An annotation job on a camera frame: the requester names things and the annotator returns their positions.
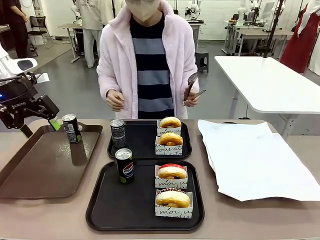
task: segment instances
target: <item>tray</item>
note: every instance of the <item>tray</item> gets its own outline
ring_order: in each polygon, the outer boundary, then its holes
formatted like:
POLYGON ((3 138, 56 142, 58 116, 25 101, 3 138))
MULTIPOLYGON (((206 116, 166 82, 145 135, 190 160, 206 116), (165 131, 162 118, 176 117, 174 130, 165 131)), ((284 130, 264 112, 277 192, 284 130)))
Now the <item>tray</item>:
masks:
POLYGON ((63 127, 40 127, 0 172, 0 198, 51 199, 74 194, 103 129, 82 126, 82 141, 69 144, 63 127))
POLYGON ((186 161, 177 162, 188 168, 185 192, 193 194, 192 218, 155 216, 155 165, 169 161, 136 161, 134 181, 120 183, 117 166, 106 164, 100 171, 88 208, 86 221, 97 231, 187 231, 202 223, 205 210, 195 167, 186 161))
MULTIPOLYGON (((182 155, 156 155, 156 136, 157 121, 125 121, 125 140, 126 146, 132 151, 132 157, 135 160, 156 160, 156 159, 185 159, 192 152, 188 127, 182 122, 181 136, 183 137, 182 155)), ((112 137, 108 146, 108 154, 111 158, 115 158, 116 151, 112 137)))

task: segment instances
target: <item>can lid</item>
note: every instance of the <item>can lid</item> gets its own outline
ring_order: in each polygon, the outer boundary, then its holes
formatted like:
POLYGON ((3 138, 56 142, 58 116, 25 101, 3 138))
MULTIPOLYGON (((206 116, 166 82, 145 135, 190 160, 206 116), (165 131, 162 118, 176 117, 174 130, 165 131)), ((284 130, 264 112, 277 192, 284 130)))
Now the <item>can lid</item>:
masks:
POLYGON ((76 118, 74 114, 67 114, 62 117, 62 121, 72 121, 76 118))
POLYGON ((115 157, 119 160, 129 159, 132 156, 132 152, 128 148, 122 148, 116 151, 115 157))
POLYGON ((120 127, 124 124, 124 121, 121 119, 115 119, 115 120, 112 120, 110 124, 112 127, 120 127))

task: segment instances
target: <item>soda can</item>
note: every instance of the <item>soda can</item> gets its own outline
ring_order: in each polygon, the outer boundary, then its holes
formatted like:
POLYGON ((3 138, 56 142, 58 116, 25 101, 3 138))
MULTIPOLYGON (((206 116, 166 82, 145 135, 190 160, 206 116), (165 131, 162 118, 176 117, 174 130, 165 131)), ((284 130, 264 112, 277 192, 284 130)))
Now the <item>soda can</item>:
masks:
POLYGON ((81 142, 82 136, 78 127, 77 117, 74 114, 67 114, 62 117, 63 127, 71 144, 81 142))
POLYGON ((128 148, 122 148, 115 153, 116 167, 118 168, 120 182, 129 184, 134 181, 135 171, 132 160, 132 151, 128 148))
POLYGON ((125 122, 121 119, 115 119, 110 122, 113 145, 121 149, 126 145, 125 122))

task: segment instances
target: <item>brown tray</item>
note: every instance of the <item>brown tray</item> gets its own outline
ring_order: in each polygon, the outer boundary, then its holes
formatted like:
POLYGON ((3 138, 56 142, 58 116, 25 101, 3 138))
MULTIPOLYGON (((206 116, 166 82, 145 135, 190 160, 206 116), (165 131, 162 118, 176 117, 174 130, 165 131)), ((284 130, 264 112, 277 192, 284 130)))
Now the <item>brown tray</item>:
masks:
POLYGON ((64 128, 40 127, 0 172, 0 198, 52 199, 73 195, 103 127, 82 126, 82 141, 69 144, 64 128))

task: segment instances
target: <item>black pants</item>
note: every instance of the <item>black pants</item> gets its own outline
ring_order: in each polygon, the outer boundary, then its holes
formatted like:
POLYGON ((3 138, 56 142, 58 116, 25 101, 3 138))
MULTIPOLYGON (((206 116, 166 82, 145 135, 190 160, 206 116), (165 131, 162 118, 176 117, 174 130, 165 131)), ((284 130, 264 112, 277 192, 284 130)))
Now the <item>black pants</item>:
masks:
POLYGON ((27 57, 28 31, 24 22, 9 23, 15 41, 15 51, 19 59, 27 57))

